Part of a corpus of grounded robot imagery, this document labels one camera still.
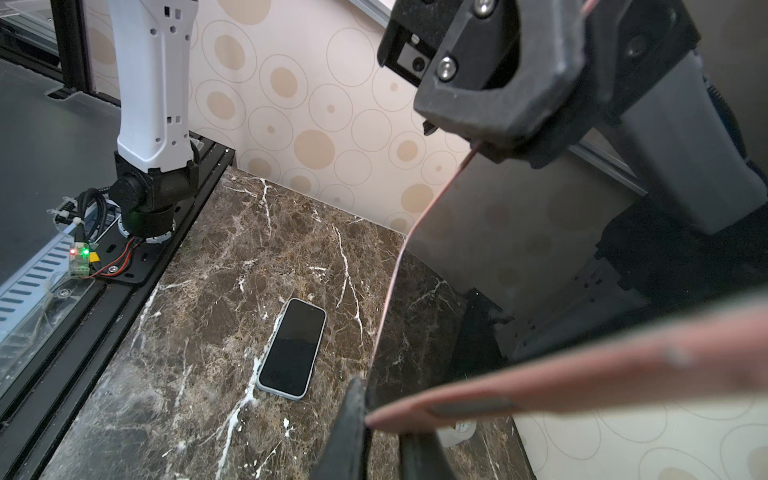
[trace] screw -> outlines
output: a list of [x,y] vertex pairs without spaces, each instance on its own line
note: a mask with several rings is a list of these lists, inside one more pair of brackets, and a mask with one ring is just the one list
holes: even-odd
[[456,75],[456,70],[456,62],[453,61],[453,58],[443,57],[437,65],[437,78],[442,81],[451,81]]
[[475,15],[477,18],[488,18],[496,8],[496,0],[475,0]]
[[647,42],[643,35],[633,37],[627,44],[627,56],[629,58],[637,58],[645,53]]

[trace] camera lens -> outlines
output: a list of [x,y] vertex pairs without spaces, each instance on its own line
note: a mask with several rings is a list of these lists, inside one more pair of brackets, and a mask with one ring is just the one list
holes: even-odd
[[424,62],[424,58],[416,57],[416,58],[413,59],[413,70],[414,71],[424,70],[425,66],[426,66],[426,63]]

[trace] beige wallpaper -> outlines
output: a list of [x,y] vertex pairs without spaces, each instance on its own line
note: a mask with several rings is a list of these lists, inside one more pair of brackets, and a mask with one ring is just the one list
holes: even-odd
[[[108,10],[87,5],[95,83],[119,97]],[[376,65],[382,33],[347,0],[201,0],[190,129],[243,170],[407,232],[468,144],[420,133],[414,87]]]
[[768,398],[515,415],[540,480],[765,480]]

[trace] gray floor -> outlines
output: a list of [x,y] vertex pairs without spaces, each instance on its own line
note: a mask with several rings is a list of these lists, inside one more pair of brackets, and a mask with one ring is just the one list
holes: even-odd
[[115,180],[120,109],[0,60],[0,284],[55,234],[61,197]]

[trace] phone screen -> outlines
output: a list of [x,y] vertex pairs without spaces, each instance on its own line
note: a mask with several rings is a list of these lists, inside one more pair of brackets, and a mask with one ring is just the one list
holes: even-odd
[[259,382],[271,389],[301,396],[312,373],[325,321],[326,313],[316,306],[301,300],[289,301],[264,360]]

